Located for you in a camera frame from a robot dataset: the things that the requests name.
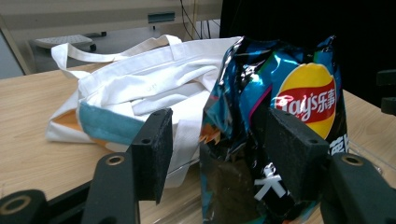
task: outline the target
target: lay's logo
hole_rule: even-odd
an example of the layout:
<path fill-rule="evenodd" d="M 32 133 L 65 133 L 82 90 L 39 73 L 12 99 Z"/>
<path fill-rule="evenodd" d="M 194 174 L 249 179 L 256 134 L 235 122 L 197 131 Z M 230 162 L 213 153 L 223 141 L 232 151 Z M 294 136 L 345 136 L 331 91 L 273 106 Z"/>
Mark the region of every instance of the lay's logo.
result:
<path fill-rule="evenodd" d="M 296 116 L 323 139 L 335 118 L 335 82 L 322 64 L 302 64 L 284 80 L 275 107 Z"/>

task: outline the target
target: lay's chip bag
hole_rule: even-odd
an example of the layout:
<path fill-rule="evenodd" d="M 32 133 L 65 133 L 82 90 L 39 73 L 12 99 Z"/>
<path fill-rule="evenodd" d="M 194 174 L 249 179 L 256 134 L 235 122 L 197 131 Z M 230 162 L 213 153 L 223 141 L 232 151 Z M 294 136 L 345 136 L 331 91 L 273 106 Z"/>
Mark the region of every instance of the lay's chip bag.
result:
<path fill-rule="evenodd" d="M 334 39 L 304 49 L 242 37 L 225 53 L 200 136 L 204 223 L 282 223 L 317 205 L 295 202 L 266 156 L 271 130 L 264 111 L 270 106 L 299 118 L 330 144 L 330 155 L 348 152 Z"/>

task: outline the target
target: white tote bag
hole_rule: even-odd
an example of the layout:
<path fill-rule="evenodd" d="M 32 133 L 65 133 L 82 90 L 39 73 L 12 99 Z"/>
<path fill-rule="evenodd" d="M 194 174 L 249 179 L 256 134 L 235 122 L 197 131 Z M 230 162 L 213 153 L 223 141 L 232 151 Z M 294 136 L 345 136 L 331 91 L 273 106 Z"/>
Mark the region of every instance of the white tote bag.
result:
<path fill-rule="evenodd" d="M 162 35 L 118 54 L 52 48 L 52 58 L 78 89 L 52 115 L 49 141 L 95 143 L 125 151 L 148 116 L 173 110 L 174 148 L 166 188 L 178 187 L 197 157 L 202 111 L 226 50 L 240 37 L 181 42 Z M 67 59 L 108 63 L 93 73 L 67 70 Z"/>

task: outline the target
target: bag handle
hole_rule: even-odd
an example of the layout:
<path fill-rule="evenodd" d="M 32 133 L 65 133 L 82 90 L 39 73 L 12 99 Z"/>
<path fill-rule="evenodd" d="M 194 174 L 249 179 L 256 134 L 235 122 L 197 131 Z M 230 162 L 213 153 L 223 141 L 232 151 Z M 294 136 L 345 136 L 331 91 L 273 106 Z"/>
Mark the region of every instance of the bag handle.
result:
<path fill-rule="evenodd" d="M 179 43 L 181 43 L 181 40 L 177 36 L 161 35 L 158 38 L 149 38 L 130 49 L 116 54 L 95 54 L 84 52 L 80 49 L 77 49 L 73 45 L 66 43 L 53 47 L 51 49 L 51 55 L 53 60 L 58 64 L 58 67 L 64 72 L 67 77 L 76 77 L 80 79 L 88 76 L 90 73 L 85 71 L 67 70 L 67 59 L 69 57 L 87 63 L 111 63 L 131 57 L 139 53 L 149 51 L 151 49 L 156 49 L 167 45 L 172 47 Z"/>

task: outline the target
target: wooden table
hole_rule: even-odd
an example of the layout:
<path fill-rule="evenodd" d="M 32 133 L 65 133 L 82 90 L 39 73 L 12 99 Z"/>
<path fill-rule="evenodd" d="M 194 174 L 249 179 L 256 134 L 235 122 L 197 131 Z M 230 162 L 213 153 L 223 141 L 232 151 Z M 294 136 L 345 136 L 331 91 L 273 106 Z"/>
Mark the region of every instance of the wooden table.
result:
<path fill-rule="evenodd" d="M 78 70 L 93 71 L 98 64 Z M 41 189 L 48 200 L 92 179 L 96 162 L 109 150 L 92 144 L 48 142 L 49 117 L 72 94 L 77 81 L 60 71 L 0 80 L 0 195 Z M 345 91 L 349 139 L 396 188 L 396 118 Z M 142 223 L 202 223 L 199 167 L 190 168 L 183 185 L 165 189 L 159 205 L 141 202 Z M 311 223 L 321 223 L 317 210 Z"/>

